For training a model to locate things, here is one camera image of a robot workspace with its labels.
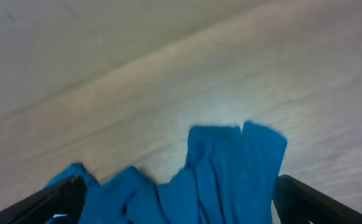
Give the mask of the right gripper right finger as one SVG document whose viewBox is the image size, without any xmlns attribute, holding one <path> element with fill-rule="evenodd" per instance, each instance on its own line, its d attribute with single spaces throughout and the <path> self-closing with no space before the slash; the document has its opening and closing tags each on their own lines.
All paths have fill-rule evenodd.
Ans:
<svg viewBox="0 0 362 224">
<path fill-rule="evenodd" d="M 362 224 L 362 213 L 289 175 L 276 178 L 272 200 L 281 223 Z"/>
</svg>

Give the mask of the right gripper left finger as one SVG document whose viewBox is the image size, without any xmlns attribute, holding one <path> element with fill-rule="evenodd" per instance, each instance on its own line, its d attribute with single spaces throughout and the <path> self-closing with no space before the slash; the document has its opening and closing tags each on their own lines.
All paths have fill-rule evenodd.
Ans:
<svg viewBox="0 0 362 224">
<path fill-rule="evenodd" d="M 87 188 L 70 175 L 0 211 L 0 224 L 78 223 Z"/>
</svg>

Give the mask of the dark blue t-shirt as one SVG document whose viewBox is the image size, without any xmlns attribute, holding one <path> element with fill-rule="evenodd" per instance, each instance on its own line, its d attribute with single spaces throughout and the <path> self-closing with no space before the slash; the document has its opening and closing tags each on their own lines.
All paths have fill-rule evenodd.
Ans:
<svg viewBox="0 0 362 224">
<path fill-rule="evenodd" d="M 184 167 L 154 184 L 133 166 L 99 184 L 73 163 L 53 178 L 81 175 L 87 187 L 80 223 L 271 223 L 271 201 L 287 140 L 247 121 L 194 126 Z"/>
</svg>

